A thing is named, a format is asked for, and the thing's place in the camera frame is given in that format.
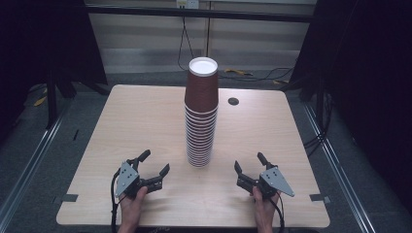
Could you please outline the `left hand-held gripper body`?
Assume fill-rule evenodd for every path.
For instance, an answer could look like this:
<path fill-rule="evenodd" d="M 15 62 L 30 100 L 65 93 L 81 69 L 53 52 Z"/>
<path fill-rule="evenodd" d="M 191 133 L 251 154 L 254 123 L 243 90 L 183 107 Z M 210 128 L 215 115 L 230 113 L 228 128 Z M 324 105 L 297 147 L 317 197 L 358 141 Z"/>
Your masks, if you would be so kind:
<path fill-rule="evenodd" d="M 160 171 L 156 177 L 142 179 L 138 172 L 139 162 L 138 158 L 126 160 L 116 172 L 115 180 L 117 181 L 117 186 L 114 191 L 116 197 L 120 197 L 122 194 L 128 197 L 135 197 L 143 186 L 148 189 L 148 193 L 162 189 L 163 171 Z"/>

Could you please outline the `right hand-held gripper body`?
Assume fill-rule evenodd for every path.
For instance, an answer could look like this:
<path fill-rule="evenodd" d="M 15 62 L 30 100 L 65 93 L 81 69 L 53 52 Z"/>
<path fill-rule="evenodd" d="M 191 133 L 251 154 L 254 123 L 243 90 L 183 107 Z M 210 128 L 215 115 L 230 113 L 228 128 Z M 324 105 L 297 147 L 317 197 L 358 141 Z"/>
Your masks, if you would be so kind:
<path fill-rule="evenodd" d="M 294 191 L 277 166 L 261 172 L 257 180 L 246 176 L 241 168 L 237 168 L 236 173 L 238 175 L 236 184 L 250 193 L 255 186 L 260 190 L 263 198 L 270 198 L 278 191 L 294 197 Z"/>

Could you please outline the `stack of brown paper cups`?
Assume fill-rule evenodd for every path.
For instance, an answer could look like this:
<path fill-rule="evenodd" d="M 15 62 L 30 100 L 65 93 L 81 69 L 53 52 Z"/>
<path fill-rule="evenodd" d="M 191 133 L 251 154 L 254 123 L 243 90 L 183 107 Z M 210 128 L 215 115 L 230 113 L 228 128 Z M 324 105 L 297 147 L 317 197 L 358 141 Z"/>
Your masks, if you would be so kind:
<path fill-rule="evenodd" d="M 187 156 L 194 167 L 204 167 L 211 160 L 218 107 L 218 63 L 196 57 L 189 63 L 185 93 Z"/>

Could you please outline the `person's right hand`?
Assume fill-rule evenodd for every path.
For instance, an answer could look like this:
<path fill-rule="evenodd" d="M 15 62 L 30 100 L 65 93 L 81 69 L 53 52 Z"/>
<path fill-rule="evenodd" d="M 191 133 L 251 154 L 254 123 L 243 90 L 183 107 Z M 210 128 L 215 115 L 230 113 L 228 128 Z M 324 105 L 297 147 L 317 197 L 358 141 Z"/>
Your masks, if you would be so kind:
<path fill-rule="evenodd" d="M 260 190 L 254 186 L 252 196 L 255 199 L 255 221 L 257 226 L 271 226 L 275 207 L 269 199 L 264 199 Z"/>

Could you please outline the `person's left hand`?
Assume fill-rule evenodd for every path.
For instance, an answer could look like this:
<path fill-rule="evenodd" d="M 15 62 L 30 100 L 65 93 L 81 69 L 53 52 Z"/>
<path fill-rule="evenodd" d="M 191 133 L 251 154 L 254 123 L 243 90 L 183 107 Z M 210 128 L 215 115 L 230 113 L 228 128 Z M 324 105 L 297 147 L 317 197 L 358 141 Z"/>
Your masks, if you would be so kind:
<path fill-rule="evenodd" d="M 120 196 L 121 224 L 119 233 L 134 233 L 138 228 L 147 191 L 148 188 L 143 186 L 135 198 L 130 198 L 125 194 Z"/>

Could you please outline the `black metal stand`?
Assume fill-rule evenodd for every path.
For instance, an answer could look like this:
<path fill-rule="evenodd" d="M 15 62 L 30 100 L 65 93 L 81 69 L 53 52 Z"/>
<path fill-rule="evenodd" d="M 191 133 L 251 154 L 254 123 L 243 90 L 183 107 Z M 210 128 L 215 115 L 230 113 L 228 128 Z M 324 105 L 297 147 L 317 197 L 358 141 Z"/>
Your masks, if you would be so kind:
<path fill-rule="evenodd" d="M 53 70 L 49 70 L 47 75 L 47 99 L 48 99 L 48 124 L 47 128 L 51 129 L 55 124 L 57 113 L 57 100 L 56 100 L 56 78 Z"/>

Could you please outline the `black curtain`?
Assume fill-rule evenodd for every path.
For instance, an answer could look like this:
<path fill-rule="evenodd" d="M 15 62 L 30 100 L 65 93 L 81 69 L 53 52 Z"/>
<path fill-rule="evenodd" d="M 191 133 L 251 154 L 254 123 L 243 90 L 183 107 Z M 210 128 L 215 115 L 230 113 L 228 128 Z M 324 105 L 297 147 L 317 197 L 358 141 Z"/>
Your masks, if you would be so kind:
<path fill-rule="evenodd" d="M 412 214 L 412 0 L 317 0 L 291 82 L 305 100 L 331 94 Z"/>
<path fill-rule="evenodd" d="M 0 142 L 30 87 L 45 83 L 72 98 L 74 82 L 108 93 L 85 0 L 0 0 Z"/>

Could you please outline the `thin vertical pole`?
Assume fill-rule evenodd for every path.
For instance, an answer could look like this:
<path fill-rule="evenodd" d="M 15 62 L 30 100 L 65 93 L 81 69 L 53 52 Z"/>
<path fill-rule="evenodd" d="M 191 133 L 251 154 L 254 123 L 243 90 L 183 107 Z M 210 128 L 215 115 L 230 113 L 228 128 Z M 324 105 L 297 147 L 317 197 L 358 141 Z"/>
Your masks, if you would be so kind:
<path fill-rule="evenodd" d="M 207 2 L 207 4 L 206 4 L 206 7 L 207 7 L 207 10 L 211 10 L 212 9 L 212 3 L 211 3 L 211 1 L 208 1 Z M 210 43 L 210 22 L 211 22 L 211 19 L 209 18 L 209 17 L 207 17 L 206 19 L 205 19 L 205 22 L 206 22 L 206 37 L 205 37 L 205 56 L 206 57 L 209 57 L 209 51 L 210 51 L 210 49 L 209 49 L 209 43 Z"/>

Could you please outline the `black horizontal bar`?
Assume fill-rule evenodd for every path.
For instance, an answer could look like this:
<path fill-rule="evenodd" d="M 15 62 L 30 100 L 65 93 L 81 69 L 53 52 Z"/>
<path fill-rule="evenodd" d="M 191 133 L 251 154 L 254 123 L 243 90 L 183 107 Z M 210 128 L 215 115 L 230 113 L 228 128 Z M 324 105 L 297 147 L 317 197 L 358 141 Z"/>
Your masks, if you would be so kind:
<path fill-rule="evenodd" d="M 194 10 L 194 9 L 172 9 L 172 8 L 142 8 L 125 7 L 115 5 L 86 4 L 89 13 L 94 14 L 114 14 L 114 15 L 136 15 L 136 16 L 157 16 L 157 17 L 202 17 L 219 19 L 242 19 L 261 21 L 282 21 L 310 23 L 315 18 L 305 15 L 285 15 L 269 13 L 251 12 L 231 12 L 215 10 Z"/>

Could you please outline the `metal floor rail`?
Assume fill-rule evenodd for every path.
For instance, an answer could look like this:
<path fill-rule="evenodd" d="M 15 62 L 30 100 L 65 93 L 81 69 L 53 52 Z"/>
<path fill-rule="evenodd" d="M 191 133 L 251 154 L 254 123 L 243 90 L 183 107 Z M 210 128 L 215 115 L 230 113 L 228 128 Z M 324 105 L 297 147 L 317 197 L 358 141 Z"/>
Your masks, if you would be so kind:
<path fill-rule="evenodd" d="M 13 186 L 10 194 L 0 208 L 0 232 L 4 232 L 9 222 L 13 218 L 16 209 L 24 195 L 25 190 L 29 186 L 34 173 L 38 169 L 41 160 L 48 151 L 52 140 L 54 139 L 61 125 L 64 114 L 61 114 L 55 122 L 45 131 L 42 138 L 33 151 L 30 159 L 26 163 L 24 169 L 19 173 L 17 183 Z"/>
<path fill-rule="evenodd" d="M 321 135 L 321 127 L 316 122 L 316 114 L 313 108 L 305 104 L 304 105 L 305 113 L 310 121 L 310 124 L 316 133 L 317 139 L 320 141 L 320 145 L 322 146 L 322 150 L 326 159 L 331 167 L 331 170 L 337 179 L 340 188 L 345 196 L 346 202 L 348 203 L 351 212 L 360 227 L 360 231 L 362 233 L 376 233 L 375 228 L 366 212 L 363 204 L 357 193 L 355 192 L 349 178 L 333 148 L 331 142 L 326 136 Z"/>

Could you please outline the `white wall socket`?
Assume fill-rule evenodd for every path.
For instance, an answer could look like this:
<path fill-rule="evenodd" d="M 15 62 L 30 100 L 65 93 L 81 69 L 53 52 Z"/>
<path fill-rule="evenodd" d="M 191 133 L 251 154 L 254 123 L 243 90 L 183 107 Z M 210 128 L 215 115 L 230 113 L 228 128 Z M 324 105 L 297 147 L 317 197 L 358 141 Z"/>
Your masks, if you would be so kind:
<path fill-rule="evenodd" d="M 176 0 L 178 9 L 199 9 L 199 0 Z"/>

